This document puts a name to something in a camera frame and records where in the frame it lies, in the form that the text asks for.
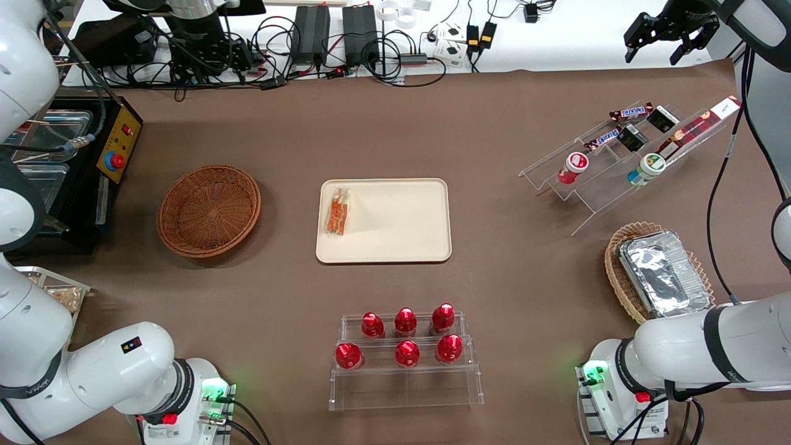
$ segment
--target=brown basket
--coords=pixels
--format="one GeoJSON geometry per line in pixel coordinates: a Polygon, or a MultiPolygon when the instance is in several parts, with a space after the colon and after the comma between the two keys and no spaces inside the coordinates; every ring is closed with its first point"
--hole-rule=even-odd
{"type": "Polygon", "coordinates": [[[182,176],[157,214],[159,238],[182,257],[207,258],[239,244],[261,212],[255,179],[229,165],[207,165],[182,176]]]}
{"type": "MultiPolygon", "coordinates": [[[[632,280],[626,274],[626,270],[624,270],[623,264],[621,264],[621,260],[618,258],[617,248],[618,244],[621,242],[655,234],[660,230],[662,230],[662,227],[652,222],[633,222],[631,224],[626,224],[612,235],[610,244],[607,245],[607,250],[604,251],[604,268],[607,269],[607,278],[610,280],[613,290],[615,290],[615,296],[618,297],[618,301],[621,302],[623,309],[626,309],[626,312],[640,325],[645,320],[648,320],[648,310],[645,309],[640,295],[638,295],[638,292],[634,289],[632,280]]],[[[687,252],[687,255],[689,255],[692,265],[694,265],[695,270],[698,271],[698,275],[700,275],[703,280],[703,284],[709,292],[709,298],[713,303],[714,295],[711,291],[711,283],[709,283],[709,278],[703,271],[700,261],[694,257],[692,252],[687,252]]]]}

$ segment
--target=white table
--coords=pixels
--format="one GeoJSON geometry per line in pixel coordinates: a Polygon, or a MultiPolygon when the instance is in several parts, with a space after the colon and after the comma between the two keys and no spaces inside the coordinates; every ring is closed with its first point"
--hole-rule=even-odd
{"type": "MultiPolygon", "coordinates": [[[[350,0],[350,4],[360,1],[350,0]]],[[[411,0],[398,0],[400,4],[411,6],[411,0]]],[[[431,11],[418,11],[418,23],[412,29],[405,30],[417,40],[421,32],[428,31],[436,23],[444,19],[456,4],[456,0],[434,0],[431,11]]],[[[616,70],[626,68],[658,68],[670,67],[668,58],[678,47],[679,42],[656,42],[642,48],[632,63],[624,61],[626,47],[623,43],[623,33],[629,28],[634,19],[641,12],[658,13],[665,0],[558,0],[554,11],[542,14],[541,19],[535,24],[524,23],[521,11],[517,11],[510,19],[493,19],[498,24],[494,42],[490,50],[486,50],[477,67],[482,72],[506,72],[512,70],[616,70]]],[[[489,17],[486,11],[486,0],[471,0],[473,9],[472,24],[483,29],[483,23],[489,17]]],[[[517,5],[515,0],[498,0],[495,15],[508,15],[517,5]]],[[[230,28],[232,32],[248,38],[258,28],[259,23],[266,17],[279,15],[293,19],[296,13],[295,6],[269,6],[267,14],[262,16],[231,17],[230,28]]],[[[456,12],[448,22],[465,25],[470,10],[467,1],[461,0],[456,12]]],[[[70,36],[74,37],[79,26],[85,21],[107,20],[117,13],[109,10],[101,0],[85,0],[82,4],[70,36]]],[[[331,7],[330,35],[343,32],[341,8],[331,7]]],[[[165,21],[156,19],[161,28],[167,30],[165,21]]],[[[287,28],[287,21],[279,21],[287,28]]],[[[397,29],[394,21],[384,23],[385,31],[397,29]]],[[[278,29],[266,29],[259,34],[259,42],[266,42],[278,29]]],[[[407,52],[407,42],[402,36],[393,36],[402,51],[407,52]]],[[[157,61],[166,62],[170,58],[167,43],[160,39],[160,50],[157,51],[157,61]]],[[[429,56],[433,53],[433,44],[423,40],[422,51],[429,56]]],[[[286,51],[285,37],[275,39],[271,48],[278,52],[286,51]]],[[[332,54],[341,59],[344,57],[343,41],[335,48],[332,54]]],[[[678,67],[688,67],[699,63],[711,61],[708,51],[693,51],[682,58],[678,67]]],[[[329,57],[328,65],[340,64],[340,61],[329,57]]],[[[278,67],[285,65],[285,58],[278,61],[278,67]]],[[[160,67],[150,67],[141,70],[136,78],[147,80],[159,70],[160,67]]],[[[469,67],[449,68],[449,73],[468,73],[469,67]]],[[[405,74],[428,74],[441,72],[437,63],[430,63],[425,67],[409,67],[403,71],[405,74]]],[[[368,74],[365,69],[358,71],[359,75],[368,74]]],[[[236,77],[227,74],[223,80],[234,81],[236,77]]],[[[81,71],[75,67],[70,71],[63,85],[82,86],[81,71]]]]}

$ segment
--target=yellow control panel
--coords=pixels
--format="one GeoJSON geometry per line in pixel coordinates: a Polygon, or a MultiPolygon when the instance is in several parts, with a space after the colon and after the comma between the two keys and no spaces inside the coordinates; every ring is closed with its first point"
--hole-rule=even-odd
{"type": "Polygon", "coordinates": [[[121,108],[97,162],[97,168],[116,184],[121,182],[141,126],[129,110],[121,108]]]}

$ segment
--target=foil container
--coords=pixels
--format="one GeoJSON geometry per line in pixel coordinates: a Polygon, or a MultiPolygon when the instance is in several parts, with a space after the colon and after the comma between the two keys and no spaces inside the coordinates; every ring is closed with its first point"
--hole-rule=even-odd
{"type": "Polygon", "coordinates": [[[670,230],[618,245],[621,264],[651,318],[673,317],[713,306],[678,234],[670,230]]]}

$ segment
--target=red button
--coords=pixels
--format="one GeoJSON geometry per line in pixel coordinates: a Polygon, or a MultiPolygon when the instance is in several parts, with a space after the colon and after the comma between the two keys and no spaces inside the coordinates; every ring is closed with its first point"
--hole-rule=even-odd
{"type": "Polygon", "coordinates": [[[110,157],[110,166],[112,166],[114,169],[122,169],[126,164],[127,160],[124,159],[120,154],[113,154],[110,157]]]}
{"type": "Polygon", "coordinates": [[[179,420],[179,415],[174,413],[167,413],[162,416],[162,423],[166,425],[175,425],[179,420]]]}
{"type": "Polygon", "coordinates": [[[651,401],[651,394],[646,393],[645,391],[641,391],[634,395],[634,398],[638,399],[638,403],[646,403],[647,401],[651,401]]]}

